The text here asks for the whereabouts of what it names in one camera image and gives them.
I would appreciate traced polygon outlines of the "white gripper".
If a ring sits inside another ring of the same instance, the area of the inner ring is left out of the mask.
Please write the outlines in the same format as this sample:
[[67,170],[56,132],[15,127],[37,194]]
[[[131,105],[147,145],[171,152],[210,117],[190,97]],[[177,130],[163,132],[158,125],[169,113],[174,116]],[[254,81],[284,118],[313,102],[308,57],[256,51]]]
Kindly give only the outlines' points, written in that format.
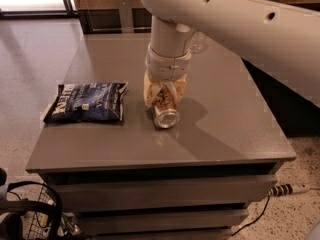
[[151,107],[153,99],[162,89],[161,82],[167,82],[166,86],[175,103],[181,101],[186,87],[186,74],[190,69],[191,57],[190,51],[178,57],[164,57],[158,55],[151,48],[151,45],[148,45],[143,88],[144,102],[148,108]]

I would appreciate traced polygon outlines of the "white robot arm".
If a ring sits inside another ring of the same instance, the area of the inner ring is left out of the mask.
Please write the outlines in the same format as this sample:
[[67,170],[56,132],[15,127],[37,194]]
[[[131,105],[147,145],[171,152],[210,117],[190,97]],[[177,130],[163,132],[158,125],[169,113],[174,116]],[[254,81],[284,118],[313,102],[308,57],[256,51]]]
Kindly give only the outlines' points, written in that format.
[[267,0],[141,0],[152,14],[149,76],[168,82],[188,68],[198,30],[320,105],[320,13]]

